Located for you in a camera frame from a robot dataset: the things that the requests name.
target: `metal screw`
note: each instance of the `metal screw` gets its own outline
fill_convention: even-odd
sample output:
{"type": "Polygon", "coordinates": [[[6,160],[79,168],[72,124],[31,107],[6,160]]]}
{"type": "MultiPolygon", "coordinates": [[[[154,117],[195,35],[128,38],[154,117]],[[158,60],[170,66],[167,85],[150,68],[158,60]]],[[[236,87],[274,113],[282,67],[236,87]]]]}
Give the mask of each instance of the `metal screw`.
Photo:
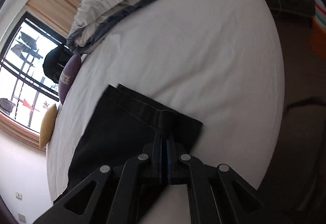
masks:
{"type": "Polygon", "coordinates": [[[138,160],[147,160],[148,155],[146,153],[139,154],[138,160]]]}
{"type": "Polygon", "coordinates": [[[218,169],[219,169],[220,171],[224,171],[224,172],[226,172],[226,171],[228,171],[228,170],[230,169],[230,167],[229,167],[228,165],[226,165],[226,164],[221,164],[221,165],[218,167],[218,169]]]}
{"type": "Polygon", "coordinates": [[[189,154],[182,154],[182,155],[180,156],[180,158],[181,158],[182,160],[190,160],[190,159],[191,159],[191,156],[190,156],[189,154]]]}
{"type": "Polygon", "coordinates": [[[103,165],[103,166],[101,166],[101,168],[100,168],[100,172],[102,172],[102,173],[107,173],[107,172],[109,172],[111,170],[111,168],[110,168],[110,166],[108,166],[108,165],[103,165]]]}

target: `white bed sheet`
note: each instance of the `white bed sheet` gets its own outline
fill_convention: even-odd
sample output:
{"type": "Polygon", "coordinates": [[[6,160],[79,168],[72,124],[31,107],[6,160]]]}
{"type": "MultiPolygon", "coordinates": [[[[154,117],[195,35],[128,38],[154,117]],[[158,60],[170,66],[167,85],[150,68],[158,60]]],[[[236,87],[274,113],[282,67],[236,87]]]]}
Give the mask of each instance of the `white bed sheet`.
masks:
{"type": "MultiPolygon", "coordinates": [[[[67,186],[102,92],[118,83],[203,122],[192,155],[227,163],[258,188],[284,98],[280,42],[265,0],[158,0],[115,26],[86,57],[58,114],[47,146],[52,200],[67,186]]],[[[144,222],[189,223],[187,205],[186,188],[171,187],[144,222]]]]}

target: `orange curtain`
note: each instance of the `orange curtain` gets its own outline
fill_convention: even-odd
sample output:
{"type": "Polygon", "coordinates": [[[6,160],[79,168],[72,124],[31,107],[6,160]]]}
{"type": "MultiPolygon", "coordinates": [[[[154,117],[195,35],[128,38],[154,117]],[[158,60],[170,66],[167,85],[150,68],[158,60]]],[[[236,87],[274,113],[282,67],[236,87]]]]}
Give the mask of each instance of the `orange curtain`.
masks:
{"type": "Polygon", "coordinates": [[[68,37],[79,6],[78,0],[29,0],[27,10],[58,32],[68,37]]]}

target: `folded black clothing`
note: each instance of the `folded black clothing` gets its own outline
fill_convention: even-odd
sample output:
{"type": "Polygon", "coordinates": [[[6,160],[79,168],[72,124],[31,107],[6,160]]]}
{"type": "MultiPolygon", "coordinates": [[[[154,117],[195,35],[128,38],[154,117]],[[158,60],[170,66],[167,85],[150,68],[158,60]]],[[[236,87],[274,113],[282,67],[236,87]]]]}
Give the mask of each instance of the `folded black clothing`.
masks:
{"type": "Polygon", "coordinates": [[[142,153],[144,145],[154,141],[155,133],[167,127],[172,130],[175,142],[190,152],[202,125],[123,85],[108,86],[76,147],[67,188],[54,203],[101,165],[120,166],[142,153]],[[169,114],[173,115],[173,124],[168,124],[172,120],[169,114]]]}

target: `window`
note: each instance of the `window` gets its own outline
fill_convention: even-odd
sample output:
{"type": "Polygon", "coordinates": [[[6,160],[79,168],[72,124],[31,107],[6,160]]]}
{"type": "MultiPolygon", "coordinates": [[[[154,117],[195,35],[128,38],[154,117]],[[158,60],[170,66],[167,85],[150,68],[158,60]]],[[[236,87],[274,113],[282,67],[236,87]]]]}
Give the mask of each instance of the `window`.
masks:
{"type": "Polygon", "coordinates": [[[58,84],[45,76],[43,61],[65,42],[64,37],[29,13],[22,16],[0,54],[2,113],[40,132],[46,110],[59,102],[58,84]]]}

